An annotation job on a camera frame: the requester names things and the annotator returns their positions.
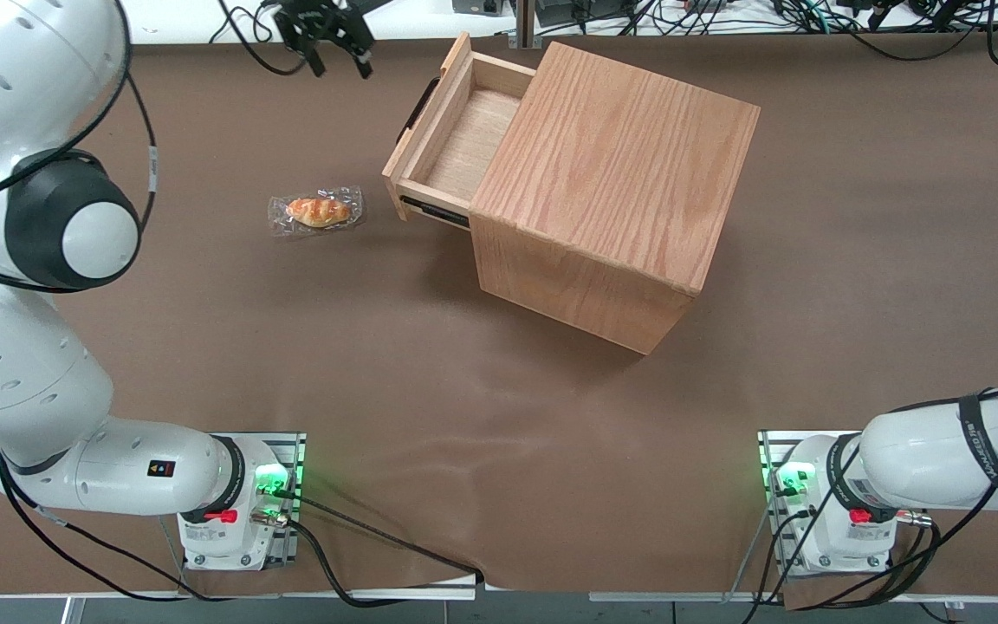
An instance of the drawer handle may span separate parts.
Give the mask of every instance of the drawer handle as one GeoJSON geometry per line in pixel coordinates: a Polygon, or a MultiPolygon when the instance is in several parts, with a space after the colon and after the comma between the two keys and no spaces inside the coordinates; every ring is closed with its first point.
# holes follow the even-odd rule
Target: drawer handle
{"type": "Polygon", "coordinates": [[[415,110],[411,111],[411,117],[407,118],[407,124],[403,126],[403,130],[399,131],[399,137],[395,139],[396,145],[399,144],[399,140],[403,139],[403,135],[407,132],[408,127],[415,126],[415,122],[418,121],[418,116],[423,112],[424,107],[426,107],[426,102],[429,101],[429,96],[433,95],[433,90],[437,88],[437,83],[441,81],[440,78],[435,78],[431,80],[431,83],[427,84],[426,90],[423,91],[423,96],[415,104],[415,110]]]}
{"type": "Polygon", "coordinates": [[[463,214],[456,214],[452,210],[439,208],[439,206],[435,206],[424,201],[418,201],[415,198],[408,198],[405,195],[400,195],[399,198],[403,201],[403,203],[405,203],[405,205],[415,206],[415,208],[429,214],[431,217],[440,218],[441,221],[448,221],[449,224],[460,225],[461,228],[466,230],[468,229],[468,218],[463,214]]]}

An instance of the black cable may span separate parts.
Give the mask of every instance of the black cable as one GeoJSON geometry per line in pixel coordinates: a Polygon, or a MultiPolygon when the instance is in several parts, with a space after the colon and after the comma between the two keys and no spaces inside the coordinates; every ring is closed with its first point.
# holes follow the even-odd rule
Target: black cable
{"type": "MultiPolygon", "coordinates": [[[[94,572],[93,569],[88,568],[86,565],[83,565],[78,560],[75,560],[74,557],[69,556],[68,553],[63,552],[63,550],[60,549],[58,545],[52,543],[51,538],[45,536],[43,530],[41,530],[40,528],[38,528],[38,526],[32,523],[31,518],[28,517],[28,515],[23,512],[23,510],[21,510],[21,506],[16,504],[17,501],[13,500],[13,497],[15,496],[19,497],[23,502],[25,502],[25,504],[30,506],[31,509],[38,509],[38,504],[36,504],[36,501],[33,501],[33,498],[29,497],[28,494],[25,494],[24,490],[21,489],[21,486],[17,485],[17,481],[15,481],[15,478],[13,478],[12,471],[10,471],[7,462],[5,462],[3,451],[0,451],[0,481],[3,482],[3,490],[7,492],[7,498],[11,498],[11,506],[15,507],[15,513],[19,514],[19,517],[23,519],[25,525],[29,526],[29,529],[32,530],[32,532],[35,532],[36,536],[38,536],[40,540],[44,542],[45,545],[48,545],[49,548],[53,550],[53,552],[58,554],[58,556],[63,557],[64,560],[68,561],[68,563],[75,565],[75,567],[78,569],[82,569],[83,572],[88,573],[88,575],[91,575],[92,577],[96,578],[96,580],[106,583],[108,588],[114,589],[114,591],[122,593],[122,595],[132,597],[132,599],[151,600],[151,601],[186,600],[185,597],[183,596],[173,596],[173,597],[164,597],[164,599],[154,599],[154,597],[141,596],[139,594],[134,594],[133,592],[128,592],[127,589],[119,588],[118,585],[113,584],[113,582],[108,580],[108,578],[100,576],[98,573],[94,572]]],[[[112,550],[112,552],[118,553],[120,554],[120,556],[131,558],[131,560],[134,560],[136,563],[143,565],[144,568],[148,568],[151,571],[155,572],[156,574],[163,576],[164,578],[166,578],[166,580],[169,580],[175,585],[177,585],[178,588],[181,588],[185,592],[191,594],[191,597],[194,597],[194,599],[200,601],[233,600],[233,599],[213,599],[213,597],[204,596],[203,594],[200,594],[199,592],[195,591],[194,588],[191,588],[190,585],[187,585],[183,581],[179,580],[179,578],[167,572],[164,572],[163,569],[158,568],[158,566],[147,561],[145,558],[141,556],[136,556],[136,554],[131,553],[130,550],[119,548],[119,546],[115,546],[110,542],[103,540],[103,538],[95,536],[94,533],[90,532],[90,530],[80,528],[80,526],[75,526],[71,522],[63,520],[63,518],[58,518],[58,520],[59,522],[56,522],[56,524],[63,526],[64,529],[71,530],[71,532],[79,534],[79,536],[86,537],[88,541],[94,542],[94,544],[102,546],[103,549],[112,550]]]]}
{"type": "MultiPolygon", "coordinates": [[[[627,13],[625,11],[614,11],[611,13],[606,13],[606,15],[603,16],[590,16],[586,20],[583,20],[582,23],[589,24],[589,23],[594,23],[594,21],[621,19],[621,17],[625,16],[627,16],[627,13]]],[[[535,32],[535,36],[549,35],[549,33],[551,32],[557,32],[558,30],[565,30],[565,28],[577,28],[578,25],[579,24],[574,24],[574,23],[563,23],[560,25],[555,25],[552,28],[546,28],[546,30],[535,32]]],[[[500,31],[496,33],[496,35],[502,35],[503,32],[504,31],[500,31]]]]}
{"type": "MultiPolygon", "coordinates": [[[[932,524],[930,526],[930,546],[935,546],[940,541],[942,541],[942,531],[938,529],[937,524],[932,524]]],[[[892,583],[896,581],[899,574],[903,573],[903,569],[906,568],[906,566],[891,566],[890,571],[888,571],[891,576],[890,580],[888,580],[882,588],[872,592],[872,595],[868,596],[867,599],[859,601],[835,601],[834,603],[824,601],[824,603],[813,605],[808,608],[797,609],[797,611],[814,611],[816,608],[835,609],[876,607],[877,605],[882,605],[888,601],[895,600],[904,593],[907,593],[908,589],[911,589],[911,586],[918,582],[919,577],[922,577],[923,573],[926,572],[926,569],[930,567],[930,562],[934,561],[935,552],[937,552],[936,548],[927,548],[926,556],[920,558],[920,560],[918,560],[918,564],[915,565],[915,568],[911,570],[907,577],[895,586],[892,586],[892,583]]]]}
{"type": "Polygon", "coordinates": [[[337,517],[338,520],[349,522],[349,524],[356,526],[358,529],[367,530],[368,533],[372,533],[374,536],[383,537],[388,542],[401,546],[401,548],[412,550],[412,552],[431,558],[433,561],[446,564],[449,568],[460,569],[461,572],[472,574],[476,577],[476,583],[483,583],[483,572],[480,571],[479,568],[474,568],[474,566],[451,560],[451,558],[446,556],[440,556],[439,554],[433,552],[433,550],[425,549],[423,546],[419,546],[418,544],[412,544],[411,542],[403,540],[403,538],[392,536],[391,533],[387,533],[385,530],[376,529],[375,526],[361,522],[355,517],[350,517],[348,514],[341,513],[339,510],[333,509],[333,507],[310,500],[310,498],[307,497],[300,497],[300,495],[294,494],[294,492],[289,492],[288,490],[276,490],[272,493],[272,495],[273,497],[292,498],[292,500],[306,503],[307,505],[314,507],[314,509],[321,510],[321,512],[332,515],[332,517],[337,517]]]}
{"type": "Polygon", "coordinates": [[[713,24],[714,23],[714,19],[716,19],[716,17],[718,17],[718,11],[721,8],[722,8],[721,4],[714,5],[714,11],[712,13],[710,13],[710,20],[708,20],[708,22],[706,24],[704,24],[703,30],[700,31],[700,35],[706,35],[706,33],[708,33],[710,25],[713,24]]]}
{"type": "Polygon", "coordinates": [[[640,23],[642,17],[645,17],[645,13],[648,13],[653,8],[653,4],[660,3],[660,1],[661,0],[649,0],[649,3],[646,3],[645,7],[638,9],[638,12],[635,12],[634,15],[630,17],[629,23],[626,23],[626,26],[623,27],[621,31],[619,31],[618,36],[630,35],[631,30],[633,31],[634,35],[637,35],[638,23],[640,23]]]}
{"type": "MultiPolygon", "coordinates": [[[[803,515],[793,514],[789,517],[785,517],[783,522],[780,522],[776,526],[776,531],[773,532],[772,541],[768,542],[768,553],[765,554],[765,566],[761,569],[761,583],[757,584],[757,594],[753,597],[753,607],[749,608],[748,615],[745,616],[745,620],[742,620],[742,624],[749,624],[749,621],[753,620],[753,616],[757,614],[757,609],[761,608],[761,604],[765,604],[765,601],[761,600],[761,597],[765,595],[765,583],[768,581],[768,570],[772,568],[773,555],[776,553],[776,541],[780,540],[781,534],[784,533],[784,529],[791,524],[796,518],[801,518],[803,515]]],[[[784,569],[791,568],[793,560],[787,560],[784,562],[784,569]]]]}
{"type": "Polygon", "coordinates": [[[233,16],[230,15],[230,8],[226,7],[225,0],[218,0],[218,5],[219,7],[222,7],[222,12],[225,13],[225,19],[227,23],[230,23],[230,28],[233,28],[234,35],[237,35],[237,39],[241,41],[242,48],[245,48],[245,51],[249,52],[249,55],[253,56],[253,60],[256,61],[257,64],[260,64],[261,67],[266,68],[266,70],[272,72],[274,75],[296,75],[302,68],[306,67],[306,59],[300,60],[297,66],[292,68],[278,68],[273,66],[272,63],[262,59],[261,56],[257,54],[256,50],[249,45],[249,40],[245,39],[245,35],[243,35],[241,29],[237,27],[237,23],[233,21],[233,16]]]}
{"type": "Polygon", "coordinates": [[[962,44],[962,42],[965,41],[968,38],[969,35],[973,35],[973,31],[974,30],[975,30],[975,27],[969,28],[968,30],[966,30],[965,32],[963,32],[961,36],[958,36],[957,41],[954,41],[953,43],[951,43],[949,45],[949,47],[946,48],[945,50],[942,50],[942,51],[939,51],[939,52],[935,52],[935,53],[932,53],[932,55],[926,55],[926,56],[900,56],[900,55],[893,55],[892,52],[888,52],[887,50],[883,50],[881,48],[877,48],[876,46],[874,46],[874,44],[869,43],[867,40],[863,39],[862,36],[857,35],[857,33],[854,32],[854,31],[845,30],[843,32],[845,32],[849,36],[852,36],[852,38],[854,38],[858,43],[862,44],[862,46],[865,46],[868,49],[870,49],[871,51],[876,52],[877,55],[881,55],[881,56],[883,56],[886,59],[892,59],[894,61],[903,61],[903,62],[911,63],[911,62],[919,62],[919,61],[932,61],[934,59],[940,58],[940,56],[946,56],[948,53],[953,52],[954,50],[956,50],[957,47],[960,46],[960,44],[962,44]]]}
{"type": "Polygon", "coordinates": [[[817,608],[824,607],[825,605],[834,604],[836,601],[844,599],[844,597],[847,597],[849,594],[856,592],[857,589],[863,588],[868,584],[875,583],[875,581],[879,581],[880,578],[888,576],[888,574],[891,573],[892,568],[902,568],[902,566],[910,565],[912,562],[920,560],[920,558],[933,556],[934,553],[936,553],[938,549],[942,548],[942,546],[946,542],[949,542],[951,538],[957,536],[957,533],[960,532],[960,530],[965,529],[965,526],[967,526],[970,522],[973,522],[973,518],[977,517],[977,514],[981,513],[982,510],[985,509],[985,506],[988,504],[988,501],[991,500],[994,494],[995,494],[995,486],[994,485],[988,486],[988,489],[985,490],[985,493],[983,493],[981,500],[977,501],[977,504],[973,506],[973,509],[969,510],[969,512],[965,514],[965,517],[962,517],[962,520],[958,521],[957,524],[951,526],[951,528],[947,530],[947,532],[945,533],[945,536],[942,536],[942,538],[940,538],[940,540],[938,540],[937,542],[931,543],[931,545],[927,546],[927,548],[922,550],[922,552],[919,552],[914,556],[905,557],[903,561],[900,561],[898,564],[891,566],[891,568],[885,569],[885,571],[883,572],[874,574],[873,576],[866,578],[866,580],[863,580],[862,582],[852,585],[850,588],[845,589],[844,592],[829,597],[829,599],[827,599],[826,601],[822,601],[821,603],[815,605],[815,607],[817,608]]]}
{"type": "MultiPolygon", "coordinates": [[[[152,122],[149,119],[149,111],[146,109],[146,103],[141,98],[141,91],[138,89],[138,84],[133,81],[133,75],[126,71],[124,75],[124,81],[130,86],[130,92],[133,94],[133,98],[138,102],[138,110],[141,111],[141,119],[146,124],[146,133],[149,135],[149,149],[150,149],[150,169],[152,167],[153,155],[156,150],[156,133],[153,131],[152,122]]],[[[141,221],[139,221],[138,233],[139,236],[143,236],[146,226],[149,224],[149,218],[152,216],[153,205],[156,201],[156,190],[150,182],[149,198],[146,201],[146,208],[141,213],[141,221]]],[[[83,289],[66,289],[59,287],[47,287],[47,285],[42,284],[31,284],[29,282],[24,282],[17,280],[11,276],[0,276],[0,284],[4,287],[11,287],[16,289],[27,289],[28,291],[43,292],[48,293],[48,295],[67,295],[68,293],[80,292],[83,289]]]]}
{"type": "MultiPolygon", "coordinates": [[[[141,121],[146,124],[146,134],[149,135],[149,160],[150,160],[150,175],[153,177],[155,175],[154,170],[152,170],[152,165],[154,161],[154,155],[156,153],[156,133],[153,131],[152,122],[149,119],[149,110],[146,109],[146,102],[141,99],[141,91],[138,90],[138,83],[133,81],[133,75],[130,72],[126,72],[126,82],[130,84],[130,91],[133,94],[133,98],[138,102],[138,110],[141,111],[141,121]]],[[[144,234],[146,232],[146,227],[149,225],[149,218],[152,216],[152,206],[156,201],[156,189],[154,186],[154,181],[150,180],[149,188],[149,198],[146,201],[146,208],[141,212],[141,226],[139,227],[139,234],[144,234]]]]}
{"type": "Polygon", "coordinates": [[[940,615],[937,615],[935,612],[930,611],[930,608],[926,607],[925,604],[920,603],[920,601],[918,601],[915,604],[917,604],[918,607],[921,608],[924,613],[932,617],[932,619],[934,619],[935,621],[941,621],[942,624],[957,624],[956,620],[951,620],[948,616],[942,617],[940,615]]]}
{"type": "Polygon", "coordinates": [[[11,287],[16,289],[30,289],[30,291],[48,293],[48,295],[66,295],[71,292],[80,292],[79,289],[63,289],[56,287],[45,287],[41,284],[31,284],[29,282],[23,282],[20,280],[13,279],[13,277],[0,276],[0,284],[4,287],[11,287]]]}
{"type": "Polygon", "coordinates": [[[76,132],[75,136],[68,141],[64,142],[62,146],[57,147],[55,150],[51,151],[45,155],[44,158],[39,159],[36,162],[31,163],[31,165],[24,166],[23,169],[17,170],[15,173],[9,175],[0,181],[0,192],[9,189],[11,186],[16,185],[17,182],[23,181],[25,178],[30,177],[33,173],[40,170],[41,167],[48,165],[50,162],[55,161],[66,154],[68,150],[72,147],[78,146],[80,141],[86,139],[91,132],[95,130],[96,127],[102,123],[103,119],[106,119],[110,109],[114,107],[114,103],[118,101],[118,96],[122,94],[122,88],[126,86],[126,78],[130,75],[130,61],[133,59],[133,50],[131,48],[130,41],[130,20],[126,16],[126,8],[122,7],[121,0],[114,0],[114,7],[118,9],[118,16],[122,22],[122,44],[124,49],[126,49],[126,54],[122,59],[122,68],[119,72],[119,79],[116,82],[114,91],[111,91],[110,96],[108,96],[107,101],[102,104],[99,112],[91,119],[90,123],[87,123],[79,132],[76,132]]]}
{"type": "Polygon", "coordinates": [[[300,536],[304,537],[306,541],[309,542],[310,548],[314,549],[315,556],[318,557],[318,565],[321,565],[321,571],[326,574],[326,581],[329,581],[330,588],[334,589],[334,593],[337,597],[340,597],[341,601],[349,605],[349,607],[356,608],[379,608],[379,607],[389,607],[392,604],[399,604],[401,600],[377,600],[377,601],[362,601],[354,599],[345,591],[345,588],[341,586],[340,581],[337,580],[337,575],[334,574],[334,570],[329,568],[329,558],[326,557],[326,551],[321,548],[321,544],[318,543],[317,537],[314,533],[310,532],[310,529],[305,528],[300,523],[290,522],[288,523],[290,528],[296,530],[300,536]]]}
{"type": "Polygon", "coordinates": [[[998,56],[995,55],[995,47],[991,42],[991,36],[993,36],[991,35],[991,30],[993,30],[994,16],[995,16],[995,3],[992,3],[988,5],[988,22],[986,30],[987,44],[988,44],[988,58],[991,59],[991,62],[997,64],[998,66],[998,56]]]}
{"type": "MultiPolygon", "coordinates": [[[[128,591],[128,589],[122,588],[121,585],[114,583],[114,581],[111,581],[110,578],[106,578],[102,574],[95,572],[94,569],[88,568],[86,564],[81,563],[79,560],[76,560],[75,557],[72,557],[67,552],[64,552],[64,549],[61,549],[59,545],[56,545],[56,542],[53,542],[50,537],[45,536],[43,530],[41,530],[39,526],[36,526],[36,524],[33,523],[32,518],[29,517],[29,515],[25,513],[23,509],[21,509],[21,505],[17,504],[17,498],[15,494],[17,485],[15,481],[13,481],[13,475],[10,473],[10,469],[7,466],[7,462],[5,462],[3,451],[0,451],[0,481],[3,482],[3,492],[5,493],[5,495],[7,495],[7,500],[10,502],[10,506],[13,507],[13,510],[15,510],[17,517],[20,517],[21,521],[25,523],[25,526],[27,526],[27,528],[29,528],[29,530],[31,530],[31,532],[35,534],[35,536],[38,537],[39,540],[41,540],[41,542],[44,542],[44,545],[48,546],[48,548],[51,549],[52,552],[58,554],[58,556],[63,558],[64,561],[67,561],[68,563],[75,565],[77,569],[82,571],[84,574],[87,574],[87,576],[91,576],[96,581],[99,581],[103,585],[106,585],[108,588],[114,589],[115,592],[118,592],[119,594],[122,594],[123,596],[126,597],[131,597],[131,599],[134,600],[140,600],[140,601],[186,600],[185,597],[183,596],[164,596],[164,597],[145,596],[142,594],[136,594],[134,592],[128,591]]],[[[25,498],[27,498],[28,502],[32,502],[30,498],[28,497],[25,498]]]]}
{"type": "MultiPolygon", "coordinates": [[[[846,471],[849,470],[849,466],[852,465],[852,462],[854,462],[854,459],[857,458],[857,454],[859,454],[859,452],[860,445],[857,445],[856,449],[852,450],[852,453],[849,453],[849,458],[845,461],[845,464],[842,465],[842,471],[840,471],[839,474],[834,475],[835,481],[840,481],[845,476],[846,471]]],[[[803,546],[807,544],[807,537],[811,536],[811,529],[814,529],[815,523],[819,521],[820,517],[823,517],[823,510],[826,509],[826,503],[831,501],[832,497],[834,497],[833,485],[829,487],[826,491],[826,495],[823,497],[823,500],[819,502],[819,508],[815,510],[815,514],[811,516],[811,522],[808,522],[807,528],[803,530],[803,536],[800,537],[800,541],[795,545],[795,549],[792,550],[792,556],[788,558],[789,561],[793,562],[795,561],[795,557],[800,556],[803,546]]],[[[787,581],[788,573],[791,571],[791,564],[784,566],[784,572],[781,572],[780,578],[776,581],[776,586],[773,587],[772,593],[768,594],[768,599],[765,600],[765,604],[773,603],[773,600],[776,599],[776,594],[780,592],[780,588],[783,588],[784,581],[787,581]]]]}
{"type": "Polygon", "coordinates": [[[219,25],[218,29],[214,31],[214,35],[211,35],[211,38],[207,39],[206,43],[214,43],[214,41],[216,41],[218,37],[225,32],[227,25],[230,25],[230,23],[237,23],[237,20],[234,19],[234,13],[238,12],[244,13],[244,15],[249,16],[250,20],[253,20],[253,39],[257,43],[267,43],[272,41],[272,29],[261,23],[261,12],[265,11],[270,4],[272,3],[261,3],[260,7],[256,8],[255,13],[250,12],[249,9],[244,7],[234,7],[233,9],[230,9],[229,17],[222,22],[222,25],[219,25]],[[265,36],[264,39],[261,39],[261,28],[269,33],[269,35],[265,36]]]}

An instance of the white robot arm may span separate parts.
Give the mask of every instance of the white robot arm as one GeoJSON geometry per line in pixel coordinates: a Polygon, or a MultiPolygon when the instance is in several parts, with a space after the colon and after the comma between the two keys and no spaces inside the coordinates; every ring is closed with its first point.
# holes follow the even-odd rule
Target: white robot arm
{"type": "Polygon", "coordinates": [[[879,571],[896,517],[923,509],[998,510],[998,387],[876,416],[863,432],[813,435],[788,454],[773,489],[804,536],[795,574],[879,571]]]}
{"type": "MultiPolygon", "coordinates": [[[[0,181],[63,145],[123,70],[126,16],[108,0],[0,0],[0,181]]],[[[136,256],[139,218],[97,159],[68,151],[0,192],[0,282],[87,289],[136,256]]],[[[56,509],[181,514],[193,568],[259,569],[272,528],[254,510],[288,484],[253,438],[110,415],[107,373],[50,296],[0,283],[0,453],[56,509]]],[[[3,480],[0,475],[0,490],[3,480]]]]}

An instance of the wooden cabinet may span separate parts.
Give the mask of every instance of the wooden cabinet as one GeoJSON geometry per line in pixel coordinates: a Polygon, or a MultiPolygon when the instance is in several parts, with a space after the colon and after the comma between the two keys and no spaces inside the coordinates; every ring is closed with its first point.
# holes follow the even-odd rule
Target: wooden cabinet
{"type": "Polygon", "coordinates": [[[384,175],[401,218],[471,230],[480,288],[649,353],[703,289],[760,109],[552,43],[461,36],[384,175]]]}

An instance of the open drawer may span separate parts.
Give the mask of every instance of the open drawer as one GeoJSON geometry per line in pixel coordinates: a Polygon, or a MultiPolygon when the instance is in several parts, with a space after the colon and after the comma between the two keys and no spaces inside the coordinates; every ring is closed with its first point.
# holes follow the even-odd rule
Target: open drawer
{"type": "Polygon", "coordinates": [[[472,195],[534,75],[472,52],[468,36],[459,36],[384,167],[400,218],[421,213],[468,229],[472,195]]]}

